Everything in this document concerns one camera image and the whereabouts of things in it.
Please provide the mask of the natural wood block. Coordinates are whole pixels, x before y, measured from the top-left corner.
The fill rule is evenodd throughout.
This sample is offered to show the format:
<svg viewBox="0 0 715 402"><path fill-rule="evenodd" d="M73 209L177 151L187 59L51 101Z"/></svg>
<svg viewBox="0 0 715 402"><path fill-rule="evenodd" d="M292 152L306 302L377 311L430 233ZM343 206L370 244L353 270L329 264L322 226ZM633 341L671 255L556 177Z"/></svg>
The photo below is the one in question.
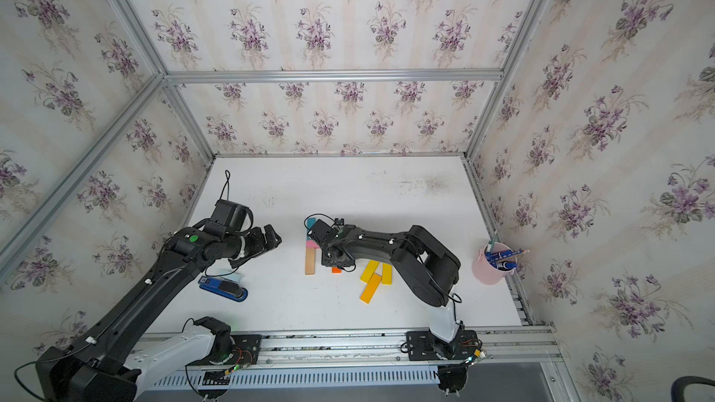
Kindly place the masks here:
<svg viewBox="0 0 715 402"><path fill-rule="evenodd" d="M316 273L316 249L305 249L305 275L314 275Z"/></svg>

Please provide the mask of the amber orange block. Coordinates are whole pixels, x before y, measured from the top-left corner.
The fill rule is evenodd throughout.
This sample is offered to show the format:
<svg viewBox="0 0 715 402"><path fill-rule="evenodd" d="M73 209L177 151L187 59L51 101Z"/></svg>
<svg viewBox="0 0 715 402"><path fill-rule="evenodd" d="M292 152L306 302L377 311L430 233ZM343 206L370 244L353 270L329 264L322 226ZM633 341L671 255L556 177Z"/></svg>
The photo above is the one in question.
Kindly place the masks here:
<svg viewBox="0 0 715 402"><path fill-rule="evenodd" d="M365 289L361 293L361 296L359 297L359 299L363 303L369 304L372 301L372 298L374 297L374 294L375 294L376 290L379 288L381 283L382 283L381 275L373 274L370 277Z"/></svg>

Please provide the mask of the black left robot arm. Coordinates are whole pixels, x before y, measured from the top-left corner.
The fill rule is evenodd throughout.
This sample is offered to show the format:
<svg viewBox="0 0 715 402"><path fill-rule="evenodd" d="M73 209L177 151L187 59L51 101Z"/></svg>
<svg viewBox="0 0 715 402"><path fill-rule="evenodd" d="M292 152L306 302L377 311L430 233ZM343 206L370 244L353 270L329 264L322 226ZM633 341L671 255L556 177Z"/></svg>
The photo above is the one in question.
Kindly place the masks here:
<svg viewBox="0 0 715 402"><path fill-rule="evenodd" d="M99 322L63 347L48 348L35 362L46 401L132 401L147 370L128 364L134 346L171 301L214 262L238 268L276 249L271 225L245 228L249 208L225 199L212 215L180 229L160 249L142 279Z"/></svg>

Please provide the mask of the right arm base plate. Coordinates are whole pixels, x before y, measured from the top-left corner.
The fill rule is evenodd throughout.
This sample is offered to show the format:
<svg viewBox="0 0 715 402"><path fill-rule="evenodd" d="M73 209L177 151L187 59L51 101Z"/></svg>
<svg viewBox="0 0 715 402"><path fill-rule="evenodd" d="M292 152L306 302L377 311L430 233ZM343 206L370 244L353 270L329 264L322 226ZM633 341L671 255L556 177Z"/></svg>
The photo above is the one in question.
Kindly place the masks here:
<svg viewBox="0 0 715 402"><path fill-rule="evenodd" d="M458 331L450 342L440 340L430 331L408 331L406 341L400 346L400 352L406 354L409 361L465 361L479 357L482 351L482 341L476 331Z"/></svg>

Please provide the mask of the yellow block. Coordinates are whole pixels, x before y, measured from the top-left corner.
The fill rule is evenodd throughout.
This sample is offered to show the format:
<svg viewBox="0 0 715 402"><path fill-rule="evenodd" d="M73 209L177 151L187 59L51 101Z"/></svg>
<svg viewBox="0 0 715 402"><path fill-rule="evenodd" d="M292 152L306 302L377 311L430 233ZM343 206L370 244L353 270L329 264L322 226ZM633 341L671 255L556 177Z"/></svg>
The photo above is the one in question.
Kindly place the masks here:
<svg viewBox="0 0 715 402"><path fill-rule="evenodd" d="M369 283L370 280L372 279L372 277L374 276L379 265L380 265L379 262L368 261L365 269L363 270L363 272L360 276L360 280L364 283Z"/></svg>
<svg viewBox="0 0 715 402"><path fill-rule="evenodd" d="M382 264L382 284L391 286L393 282L393 267L390 264Z"/></svg>

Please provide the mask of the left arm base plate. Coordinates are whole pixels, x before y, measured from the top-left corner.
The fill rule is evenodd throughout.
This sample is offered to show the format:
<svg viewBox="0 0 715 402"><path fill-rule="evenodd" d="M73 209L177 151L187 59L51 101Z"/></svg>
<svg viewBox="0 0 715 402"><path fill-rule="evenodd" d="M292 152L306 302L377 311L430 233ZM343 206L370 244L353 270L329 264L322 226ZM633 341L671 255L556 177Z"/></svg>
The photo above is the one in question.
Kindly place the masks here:
<svg viewBox="0 0 715 402"><path fill-rule="evenodd" d="M226 367L256 365L262 340L262 335L220 334L210 348L209 354L197 361L197 364Z"/></svg>

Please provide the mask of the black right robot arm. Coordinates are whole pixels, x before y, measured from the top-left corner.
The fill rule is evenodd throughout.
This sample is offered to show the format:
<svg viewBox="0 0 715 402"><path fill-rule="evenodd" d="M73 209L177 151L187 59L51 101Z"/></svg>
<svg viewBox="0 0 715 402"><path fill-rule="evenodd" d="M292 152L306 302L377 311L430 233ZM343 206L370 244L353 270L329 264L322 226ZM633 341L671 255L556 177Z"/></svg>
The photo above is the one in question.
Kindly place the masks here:
<svg viewBox="0 0 715 402"><path fill-rule="evenodd" d="M460 260L425 227L413 225L406 232L368 231L341 219L329 223L317 219L305 225L307 236L321 250L321 264L348 272L359 260L390 265L422 303L435 309L429 332L452 347L464 323L456 317L462 302L454 294Z"/></svg>

